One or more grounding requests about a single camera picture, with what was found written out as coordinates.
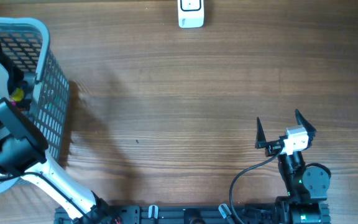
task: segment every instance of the wire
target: wire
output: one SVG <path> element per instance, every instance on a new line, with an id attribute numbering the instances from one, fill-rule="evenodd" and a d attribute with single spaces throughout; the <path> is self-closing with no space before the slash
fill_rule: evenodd
<path id="1" fill-rule="evenodd" d="M 64 199 L 66 199 L 66 201 L 68 203 L 70 203 L 75 209 L 77 209 L 86 219 L 88 219 L 90 222 L 91 219 L 89 216 L 87 216 L 87 214 L 82 211 L 74 202 L 71 198 L 67 197 L 67 195 L 65 195 L 59 188 L 56 187 L 56 185 L 54 185 L 50 180 L 48 180 L 46 177 L 44 177 L 42 174 L 36 173 L 36 172 L 25 172 L 23 173 L 23 175 L 20 176 L 25 176 L 25 175 L 35 175 L 39 178 L 41 178 L 43 181 L 45 181 L 47 184 L 49 184 L 49 186 L 51 186 L 54 190 L 56 190 L 56 192 L 58 192 Z M 12 176 L 12 177 L 5 177 L 5 178 L 0 178 L 0 182 L 4 182 L 7 180 L 12 180 L 15 178 L 18 178 L 20 176 Z"/>
<path id="2" fill-rule="evenodd" d="M 229 201 L 230 201 L 230 206 L 231 206 L 231 210 L 232 210 L 232 213 L 234 214 L 234 216 L 236 217 L 236 219 L 241 223 L 241 224 L 245 224 L 241 219 L 240 217 L 238 216 L 237 212 L 236 212 L 236 209 L 234 209 L 234 203 L 233 203 L 233 187 L 234 187 L 234 184 L 236 183 L 237 179 L 242 176 L 243 174 L 245 174 L 246 172 L 250 171 L 250 170 L 253 170 L 255 168 L 258 168 L 260 166 L 263 166 L 265 164 L 268 164 L 269 162 L 272 162 L 273 160 L 275 160 L 280 154 L 281 152 L 283 151 L 284 147 L 281 148 L 281 150 L 276 154 L 274 155 L 273 157 L 271 157 L 270 159 L 264 161 L 264 162 L 261 162 L 260 164 L 256 164 L 256 165 L 253 165 L 251 167 L 248 167 L 246 169 L 244 169 L 243 171 L 241 171 L 240 173 L 238 173 L 236 175 L 236 177 L 233 179 L 233 181 L 231 182 L 231 185 L 230 185 L 230 191 L 229 191 Z"/>

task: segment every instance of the white switch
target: white switch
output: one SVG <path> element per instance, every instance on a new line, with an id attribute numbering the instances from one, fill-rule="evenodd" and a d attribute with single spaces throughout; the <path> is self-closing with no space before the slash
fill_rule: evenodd
<path id="1" fill-rule="evenodd" d="M 204 0 L 178 0 L 181 28 L 197 28 L 204 24 Z"/>

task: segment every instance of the wood grain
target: wood grain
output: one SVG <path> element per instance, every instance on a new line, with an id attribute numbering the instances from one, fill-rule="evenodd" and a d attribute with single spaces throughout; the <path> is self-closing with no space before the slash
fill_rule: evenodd
<path id="1" fill-rule="evenodd" d="M 176 3 L 0 5 L 45 22 L 70 79 L 61 165 L 111 203 L 227 203 L 265 159 L 256 117 L 273 139 L 298 108 L 318 130 L 306 162 L 333 172 L 333 223 L 358 223 L 358 1 L 206 1 L 201 29 L 178 27 Z M 234 194 L 285 195 L 277 162 Z M 0 223 L 51 223 L 57 206 L 14 187 Z"/>

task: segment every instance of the light blue basket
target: light blue basket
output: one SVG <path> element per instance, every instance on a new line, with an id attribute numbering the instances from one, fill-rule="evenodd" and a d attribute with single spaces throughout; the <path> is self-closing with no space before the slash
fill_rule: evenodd
<path id="1" fill-rule="evenodd" d="M 49 48 L 49 31 L 37 19 L 0 17 L 0 43 L 17 67 L 36 74 L 30 111 L 25 115 L 47 138 L 49 151 L 58 160 L 70 87 Z M 23 183 L 21 179 L 2 182 L 0 193 Z"/>

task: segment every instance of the black cable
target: black cable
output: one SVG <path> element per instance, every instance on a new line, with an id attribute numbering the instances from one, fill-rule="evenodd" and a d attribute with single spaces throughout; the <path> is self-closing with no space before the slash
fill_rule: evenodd
<path id="1" fill-rule="evenodd" d="M 281 150 L 276 154 L 274 155 L 273 157 L 271 157 L 270 159 L 264 161 L 264 162 L 261 162 L 260 164 L 256 164 L 256 165 L 253 165 L 251 167 L 248 167 L 246 169 L 244 169 L 243 171 L 241 171 L 240 173 L 238 173 L 236 175 L 236 177 L 233 179 L 233 181 L 231 182 L 231 185 L 230 185 L 230 191 L 229 191 L 229 201 L 230 201 L 230 206 L 231 206 L 231 210 L 232 210 L 232 213 L 234 214 L 234 216 L 236 217 L 236 219 L 241 223 L 241 224 L 245 224 L 241 219 L 240 217 L 238 216 L 237 212 L 236 212 L 236 209 L 234 209 L 234 203 L 233 203 L 233 187 L 234 187 L 234 184 L 236 183 L 237 179 L 242 175 L 242 174 L 245 174 L 246 172 L 250 171 L 250 170 L 253 170 L 255 168 L 258 168 L 260 166 L 263 166 L 265 164 L 268 164 L 269 162 L 272 162 L 273 160 L 275 160 L 280 154 L 281 152 L 283 151 L 284 147 L 281 148 Z"/>
<path id="2" fill-rule="evenodd" d="M 91 222 L 91 219 L 89 216 L 87 216 L 87 214 L 82 211 L 73 201 L 71 198 L 67 197 L 59 188 L 56 187 L 56 185 L 54 185 L 51 181 L 49 181 L 46 177 L 44 177 L 42 174 L 36 173 L 36 172 L 25 172 L 23 173 L 23 175 L 21 176 L 25 176 L 25 175 L 35 175 L 39 178 L 41 178 L 42 180 L 44 180 L 47 184 L 49 184 L 49 186 L 51 186 L 54 190 L 56 190 L 56 192 L 58 192 L 64 199 L 66 199 L 67 202 L 69 202 L 75 209 L 77 209 L 86 219 L 88 219 Z M 15 178 L 18 178 L 20 176 L 12 176 L 12 177 L 5 177 L 5 178 L 0 178 L 0 182 L 4 182 L 7 180 L 12 180 Z"/>

